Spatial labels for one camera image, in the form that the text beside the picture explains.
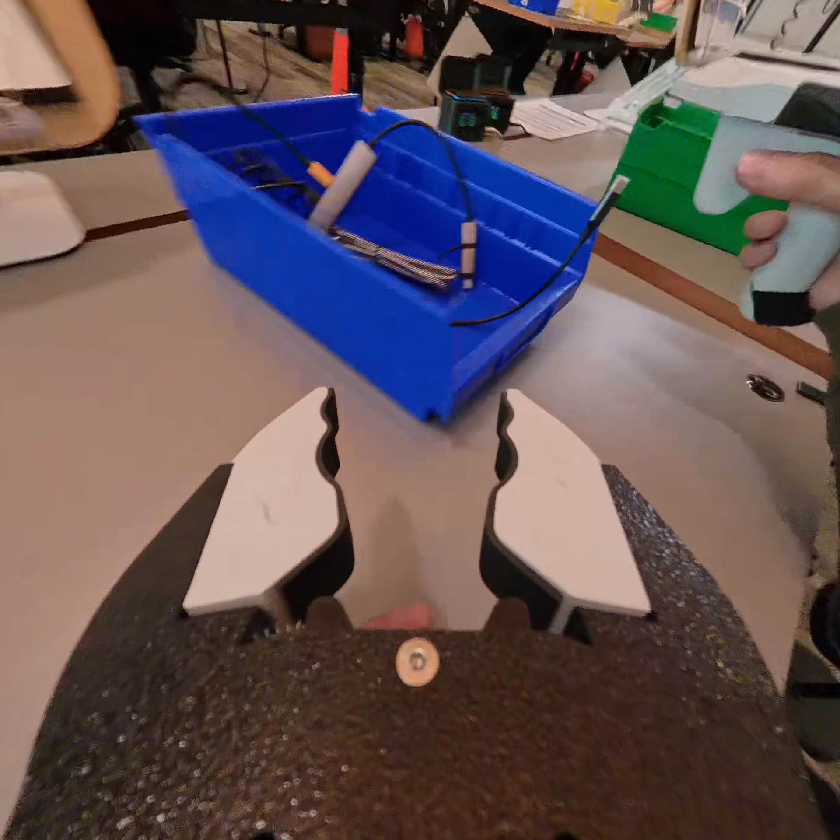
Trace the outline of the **wooden table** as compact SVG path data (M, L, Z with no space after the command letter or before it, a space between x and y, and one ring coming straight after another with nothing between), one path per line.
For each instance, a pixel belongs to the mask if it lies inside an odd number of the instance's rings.
M667 47L676 40L676 31L666 33L646 28L640 24L629 26L618 24L604 24L589 18L577 17L572 14L545 15L538 14L525 7L512 5L503 1L467 1L469 6L480 6L494 9L507 16L524 20L528 23L557 30L583 33L588 35L605 35L615 37L627 46L634 48L660 49Z

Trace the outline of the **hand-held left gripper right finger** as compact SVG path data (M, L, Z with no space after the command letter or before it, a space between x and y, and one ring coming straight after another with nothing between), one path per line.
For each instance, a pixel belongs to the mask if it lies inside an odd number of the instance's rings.
M581 612L644 620L652 605L601 460L523 392L500 395L496 484L479 574L531 630L566 634Z

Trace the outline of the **white paper sheet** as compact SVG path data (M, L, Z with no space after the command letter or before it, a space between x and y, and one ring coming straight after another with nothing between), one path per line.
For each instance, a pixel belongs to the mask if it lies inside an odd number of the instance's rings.
M601 128L597 120L571 111L549 98L517 98L512 106L510 122L525 134L546 141L570 139Z

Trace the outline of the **person's right hand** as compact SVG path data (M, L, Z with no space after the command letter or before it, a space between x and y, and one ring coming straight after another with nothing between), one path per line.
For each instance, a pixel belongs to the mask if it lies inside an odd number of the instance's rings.
M749 194L788 203L789 209L812 207L839 215L839 163L829 154L750 151L736 166L737 183ZM775 256L791 213L771 211L751 216L744 225L748 240L744 268L755 270Z

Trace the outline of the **printed instruction sheet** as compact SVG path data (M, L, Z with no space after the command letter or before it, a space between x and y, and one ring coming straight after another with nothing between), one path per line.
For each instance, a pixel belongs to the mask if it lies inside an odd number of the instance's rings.
M19 1L1 2L1 90L52 91L72 79L36 21Z

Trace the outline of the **person's dark clothing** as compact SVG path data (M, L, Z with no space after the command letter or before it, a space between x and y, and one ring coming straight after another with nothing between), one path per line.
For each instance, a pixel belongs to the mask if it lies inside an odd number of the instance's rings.
M785 698L803 750L817 762L838 765L838 581L811 588L803 603Z

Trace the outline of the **white stand base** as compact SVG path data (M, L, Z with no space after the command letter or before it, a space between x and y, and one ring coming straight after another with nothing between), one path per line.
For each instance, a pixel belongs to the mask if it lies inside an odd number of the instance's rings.
M64 256L86 237L58 185L27 170L1 173L1 267Z

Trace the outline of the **instruction sheet on stand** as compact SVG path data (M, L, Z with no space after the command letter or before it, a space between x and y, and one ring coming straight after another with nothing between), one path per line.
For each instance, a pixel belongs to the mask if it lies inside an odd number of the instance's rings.
M122 91L112 54L88 2L22 2L72 79L68 101L24 104L2 91L2 155L79 149L113 126Z

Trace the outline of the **green plastic bin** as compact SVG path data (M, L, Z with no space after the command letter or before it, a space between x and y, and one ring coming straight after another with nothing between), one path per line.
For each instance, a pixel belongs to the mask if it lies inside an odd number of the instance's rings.
M722 215L697 211L694 193L717 125L717 112L690 102L671 108L659 99L646 107L614 171L629 180L617 207L737 256L747 243L743 226L750 216L788 206L750 196Z

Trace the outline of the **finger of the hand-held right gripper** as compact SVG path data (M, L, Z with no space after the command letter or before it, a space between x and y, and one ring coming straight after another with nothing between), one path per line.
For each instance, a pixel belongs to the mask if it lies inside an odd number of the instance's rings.
M727 117L774 123L803 80L797 66L725 58L685 70L667 96Z

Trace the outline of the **blue plastic bin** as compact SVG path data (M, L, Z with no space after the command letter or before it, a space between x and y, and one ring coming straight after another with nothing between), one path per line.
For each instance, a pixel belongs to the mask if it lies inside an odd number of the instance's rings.
M313 202L284 175L317 188L301 156L336 172L355 141L401 117L357 96L159 112L138 118L209 257L420 420L447 421L534 341L578 290L589 237L563 274L514 308L571 252L595 202L433 129L405 127L377 160L338 226L387 249L457 268L464 192L477 223L476 278L435 291L398 276L314 229Z

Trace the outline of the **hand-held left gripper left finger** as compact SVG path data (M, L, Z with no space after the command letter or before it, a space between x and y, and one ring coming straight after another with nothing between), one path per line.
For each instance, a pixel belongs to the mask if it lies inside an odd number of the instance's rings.
M236 455L182 608L189 616L257 607L302 623L354 570L337 481L340 430L333 388L320 386Z

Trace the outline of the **clear plastic bag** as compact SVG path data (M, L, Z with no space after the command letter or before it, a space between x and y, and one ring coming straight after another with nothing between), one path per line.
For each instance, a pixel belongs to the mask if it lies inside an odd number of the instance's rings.
M652 103L661 100L685 72L684 66L670 59L607 106L587 109L584 115L603 129L614 129L629 135L639 115Z

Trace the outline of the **grey aluminium usb hub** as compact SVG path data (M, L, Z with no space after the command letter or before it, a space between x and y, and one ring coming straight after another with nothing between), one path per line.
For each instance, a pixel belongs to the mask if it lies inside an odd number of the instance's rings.
M308 223L326 231L338 220L377 160L370 144L357 140L308 217Z

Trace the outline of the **black charger green light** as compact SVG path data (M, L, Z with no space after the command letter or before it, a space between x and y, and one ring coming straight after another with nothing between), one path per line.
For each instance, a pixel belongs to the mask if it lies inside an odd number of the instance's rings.
M437 120L439 132L463 142L480 143L485 139L489 120L489 102L478 92L443 92Z

